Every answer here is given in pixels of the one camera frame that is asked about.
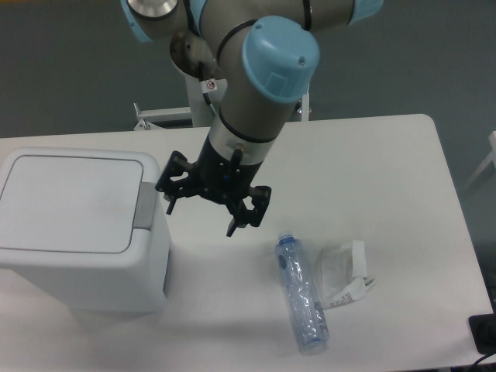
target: light blue joint cap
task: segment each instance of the light blue joint cap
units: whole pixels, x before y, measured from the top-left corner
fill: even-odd
[[[200,35],[202,34],[202,31],[200,30],[200,18],[202,17],[202,10],[205,7],[206,2],[207,2],[207,0],[191,0],[189,2],[191,14],[193,15],[193,19],[195,20],[196,29]]]
[[[275,15],[255,22],[242,55],[246,75],[255,88],[283,104],[296,102],[306,93],[320,60],[319,45],[311,33]]]
[[[131,9],[129,9],[129,6],[127,5],[127,0],[121,0],[121,6],[124,14],[126,15],[129,27],[131,27],[131,30],[133,31],[134,37],[136,37],[141,43],[149,43],[150,41],[152,41],[151,38],[149,38],[141,29],[138,22],[134,19],[134,15],[131,13]]]
[[[350,24],[366,17],[373,16],[375,13],[379,12],[383,3],[384,0],[355,0]]]

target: plastic bottle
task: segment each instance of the plastic bottle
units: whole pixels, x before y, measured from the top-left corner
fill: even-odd
[[[321,346],[329,339],[329,330],[304,248],[293,234],[283,232],[275,251],[298,346],[301,351]]]

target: clear plastic bottle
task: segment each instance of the clear plastic bottle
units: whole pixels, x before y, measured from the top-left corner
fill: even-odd
[[[329,339],[329,330],[303,246],[293,234],[283,232],[275,251],[300,350],[321,346]]]

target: white table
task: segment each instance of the white table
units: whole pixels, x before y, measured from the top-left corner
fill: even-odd
[[[0,139],[0,160],[19,146],[61,146],[146,151],[164,166],[172,150],[195,160],[206,133]],[[231,239],[225,207],[177,202],[162,314],[72,312],[2,271],[2,370],[379,371],[479,357],[467,318],[491,306],[429,117],[288,124],[253,184],[273,188],[270,207],[260,228]],[[319,355],[302,356],[291,329],[273,250],[281,229],[313,256],[365,240],[378,279],[364,300],[325,312],[331,339]]]

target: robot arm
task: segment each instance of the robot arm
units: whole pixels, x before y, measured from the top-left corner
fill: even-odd
[[[206,40],[228,88],[198,160],[174,151],[156,189],[169,200],[199,195],[226,205],[237,227],[258,227],[270,201],[251,187],[296,101],[319,63],[309,32],[375,13],[382,0],[128,0],[145,33],[189,29]],[[252,209],[244,202],[251,198]]]

